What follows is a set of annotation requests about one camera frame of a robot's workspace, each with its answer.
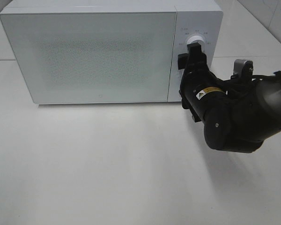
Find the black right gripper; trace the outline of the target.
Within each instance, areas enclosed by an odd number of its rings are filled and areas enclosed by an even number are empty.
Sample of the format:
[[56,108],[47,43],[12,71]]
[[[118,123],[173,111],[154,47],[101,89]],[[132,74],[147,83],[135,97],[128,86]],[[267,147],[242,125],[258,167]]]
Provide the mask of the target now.
[[195,122],[204,122],[210,108],[227,101],[218,79],[207,69],[207,56],[199,43],[187,45],[188,53],[178,55],[178,70],[183,72],[179,94],[182,107],[190,110]]

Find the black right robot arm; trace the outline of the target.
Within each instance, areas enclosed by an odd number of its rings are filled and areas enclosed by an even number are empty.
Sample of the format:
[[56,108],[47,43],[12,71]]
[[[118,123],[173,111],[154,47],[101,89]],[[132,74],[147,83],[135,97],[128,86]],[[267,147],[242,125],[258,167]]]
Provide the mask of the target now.
[[281,131],[281,71],[254,75],[251,60],[237,59],[232,76],[222,80],[209,70],[200,44],[187,49],[178,56],[179,94],[182,107],[203,123],[209,148],[252,153]]

